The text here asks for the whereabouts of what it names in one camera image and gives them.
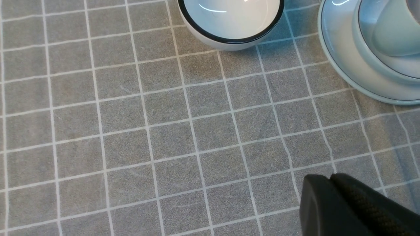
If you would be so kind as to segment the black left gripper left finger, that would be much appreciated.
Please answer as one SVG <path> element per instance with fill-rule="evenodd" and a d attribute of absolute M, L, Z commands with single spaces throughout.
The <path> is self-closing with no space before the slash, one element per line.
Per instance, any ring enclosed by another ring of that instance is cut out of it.
<path fill-rule="evenodd" d="M 303 236 L 366 235 L 366 227 L 325 176 L 304 177 L 299 217 Z"/>

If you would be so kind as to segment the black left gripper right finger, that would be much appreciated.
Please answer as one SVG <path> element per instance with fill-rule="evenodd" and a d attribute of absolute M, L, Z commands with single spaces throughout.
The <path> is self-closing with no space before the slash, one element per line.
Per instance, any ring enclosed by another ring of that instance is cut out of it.
<path fill-rule="evenodd" d="M 375 236 L 418 236 L 419 215 L 345 173 L 330 181 Z"/>

